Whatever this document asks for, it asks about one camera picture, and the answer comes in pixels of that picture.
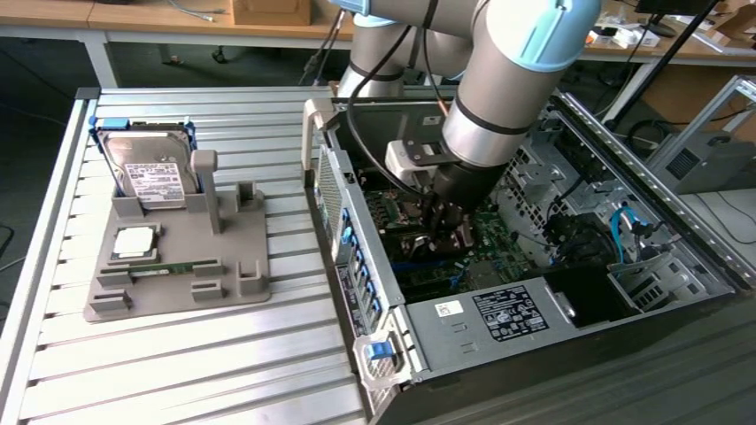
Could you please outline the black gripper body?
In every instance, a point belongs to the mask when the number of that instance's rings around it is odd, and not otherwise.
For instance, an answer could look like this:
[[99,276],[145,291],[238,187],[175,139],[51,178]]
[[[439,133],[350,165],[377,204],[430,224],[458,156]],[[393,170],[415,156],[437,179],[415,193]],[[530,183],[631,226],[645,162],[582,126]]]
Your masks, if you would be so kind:
[[491,195],[505,171],[506,165],[477,167],[466,162],[441,165],[431,185],[434,197],[473,213]]

